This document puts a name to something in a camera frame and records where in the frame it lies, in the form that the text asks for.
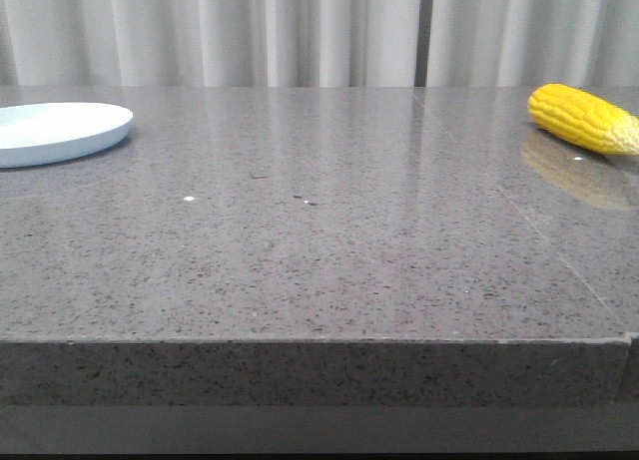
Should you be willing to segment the white pleated curtain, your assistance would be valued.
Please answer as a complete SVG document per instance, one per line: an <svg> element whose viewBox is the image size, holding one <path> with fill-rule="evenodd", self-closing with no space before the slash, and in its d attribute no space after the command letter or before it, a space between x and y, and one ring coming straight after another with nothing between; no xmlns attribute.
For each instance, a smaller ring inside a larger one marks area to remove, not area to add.
<svg viewBox="0 0 639 460"><path fill-rule="evenodd" d="M412 85L428 0L1 0L5 85Z"/></svg>
<svg viewBox="0 0 639 460"><path fill-rule="evenodd" d="M638 0L432 0L425 84L638 83Z"/></svg>

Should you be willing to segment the white pleated curtain right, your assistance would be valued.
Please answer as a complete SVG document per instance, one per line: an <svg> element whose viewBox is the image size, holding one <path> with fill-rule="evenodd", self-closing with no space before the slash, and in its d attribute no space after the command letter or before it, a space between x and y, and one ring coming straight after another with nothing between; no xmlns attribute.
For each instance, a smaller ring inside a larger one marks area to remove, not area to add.
<svg viewBox="0 0 639 460"><path fill-rule="evenodd" d="M432 0L425 84L638 83L638 0Z"/></svg>

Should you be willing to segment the yellow corn cob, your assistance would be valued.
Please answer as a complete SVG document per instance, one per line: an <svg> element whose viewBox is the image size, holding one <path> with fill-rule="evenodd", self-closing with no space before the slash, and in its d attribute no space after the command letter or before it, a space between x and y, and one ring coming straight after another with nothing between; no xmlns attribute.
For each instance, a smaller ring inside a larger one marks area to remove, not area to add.
<svg viewBox="0 0 639 460"><path fill-rule="evenodd" d="M638 155L638 118L583 90L563 84L537 88L528 112L543 130L601 155Z"/></svg>

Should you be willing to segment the light blue round plate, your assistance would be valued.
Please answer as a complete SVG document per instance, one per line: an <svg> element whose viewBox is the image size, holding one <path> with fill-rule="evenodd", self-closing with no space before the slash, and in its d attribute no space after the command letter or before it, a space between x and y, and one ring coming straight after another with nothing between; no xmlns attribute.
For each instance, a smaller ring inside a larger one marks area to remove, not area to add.
<svg viewBox="0 0 639 460"><path fill-rule="evenodd" d="M109 149L130 132L134 114L112 104L40 103L1 109L1 167L41 166Z"/></svg>

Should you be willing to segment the white pleated curtain left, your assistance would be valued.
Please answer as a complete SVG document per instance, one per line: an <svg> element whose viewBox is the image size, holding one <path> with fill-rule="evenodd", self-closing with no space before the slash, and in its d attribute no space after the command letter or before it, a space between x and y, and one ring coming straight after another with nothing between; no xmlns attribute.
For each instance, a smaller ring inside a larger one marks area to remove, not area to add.
<svg viewBox="0 0 639 460"><path fill-rule="evenodd" d="M5 85L412 85L428 0L1 0Z"/></svg>

